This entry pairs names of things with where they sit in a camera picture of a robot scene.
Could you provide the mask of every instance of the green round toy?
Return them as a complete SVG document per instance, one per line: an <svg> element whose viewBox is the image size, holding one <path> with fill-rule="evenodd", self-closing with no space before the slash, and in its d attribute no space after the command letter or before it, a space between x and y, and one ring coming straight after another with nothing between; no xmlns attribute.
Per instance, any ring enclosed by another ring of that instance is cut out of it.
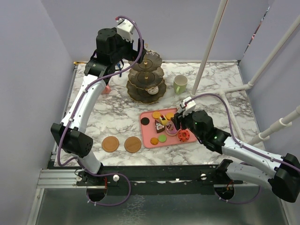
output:
<svg viewBox="0 0 300 225"><path fill-rule="evenodd" d="M158 136L158 140L159 140L159 142L166 142L166 140L167 140L167 136L166 135L160 135L160 136Z"/></svg>

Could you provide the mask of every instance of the gray wall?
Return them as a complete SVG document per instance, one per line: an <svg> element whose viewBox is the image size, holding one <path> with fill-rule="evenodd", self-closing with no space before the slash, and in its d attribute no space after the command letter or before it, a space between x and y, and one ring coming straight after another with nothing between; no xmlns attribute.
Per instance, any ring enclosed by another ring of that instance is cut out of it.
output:
<svg viewBox="0 0 300 225"><path fill-rule="evenodd" d="M256 37L240 63L245 83L273 50L299 15L299 0L275 0ZM248 92L261 131L289 114L300 105L300 29L288 40L258 82ZM268 151L285 155L291 153L300 159L300 119L293 126L281 130L265 141ZM300 197L296 203L299 211Z"/></svg>
<svg viewBox="0 0 300 225"><path fill-rule="evenodd" d="M134 19L164 60L201 60L220 0L42 0L75 61L89 60L99 29ZM230 0L210 60L240 60L268 0Z"/></svg>
<svg viewBox="0 0 300 225"><path fill-rule="evenodd" d="M0 224L23 225L74 66L39 0L1 1L0 30Z"/></svg>

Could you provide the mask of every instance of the black round cookie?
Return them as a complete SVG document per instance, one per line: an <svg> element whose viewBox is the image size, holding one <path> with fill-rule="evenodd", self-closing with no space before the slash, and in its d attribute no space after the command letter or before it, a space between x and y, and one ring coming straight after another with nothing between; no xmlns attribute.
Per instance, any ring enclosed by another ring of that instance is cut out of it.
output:
<svg viewBox="0 0 300 225"><path fill-rule="evenodd" d="M141 119L141 124L148 125L150 123L150 120L147 117L144 117Z"/></svg>

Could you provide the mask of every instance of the pink tray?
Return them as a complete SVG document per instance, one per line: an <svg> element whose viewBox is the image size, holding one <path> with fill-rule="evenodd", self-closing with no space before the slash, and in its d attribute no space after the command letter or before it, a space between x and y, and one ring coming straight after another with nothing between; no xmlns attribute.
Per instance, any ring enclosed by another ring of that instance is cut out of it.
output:
<svg viewBox="0 0 300 225"><path fill-rule="evenodd" d="M172 108L172 109L161 109L161 110L155 110L155 111L160 112L162 115L166 115L167 113L175 114L177 112L177 109ZM152 117L153 112L154 111L147 111L147 112L141 113L141 115L140 115L142 142L146 148L151 149L151 148L163 147L163 146L168 146L168 145L173 145L173 144L185 144L185 143L197 141L196 137L192 134L192 132L190 132L190 139L187 142L180 142L179 139L177 138L177 135L169 136L166 134L165 131L163 131L161 133L156 133L156 129L155 129L155 125L154 125L155 119ZM147 117L150 120L148 125L141 124L141 119L144 117ZM166 142L164 142L164 143L159 142L157 145L153 145L150 143L151 138L153 138L153 137L158 138L158 136L160 136L160 135L167 136Z"/></svg>

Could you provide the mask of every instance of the marble table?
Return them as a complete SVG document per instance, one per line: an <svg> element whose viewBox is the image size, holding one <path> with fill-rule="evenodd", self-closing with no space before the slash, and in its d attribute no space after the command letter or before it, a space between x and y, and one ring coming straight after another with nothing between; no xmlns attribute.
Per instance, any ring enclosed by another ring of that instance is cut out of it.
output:
<svg viewBox="0 0 300 225"><path fill-rule="evenodd" d="M129 153L124 148L128 137L137 136L142 140L139 124L139 115L144 111L174 108L180 101L190 95L199 63L163 63L167 91L165 95L154 104L135 102L127 93L126 84L128 72L122 77L114 76L110 80L112 91L100 95L90 115L86 134L93 138L94 151L98 160L104 165L203 165L218 164L224 158L215 152L207 150L198 142L172 145L167 147L147 149L142 148L137 153ZM71 94L69 107L73 103L83 80L85 64L79 64ZM187 90L181 95L173 91L173 81L176 75L186 75L188 78ZM242 79L236 62L208 63L198 88L198 93L242 85ZM258 133L255 117L251 104L245 91L227 93L228 101L236 115L236 119L248 141ZM202 97L195 100L197 109L204 109L214 121L214 125L229 132L229 125L225 107L215 97ZM120 142L119 148L113 153L102 149L101 143L107 136L115 136ZM61 161L65 162L70 155L62 151Z"/></svg>

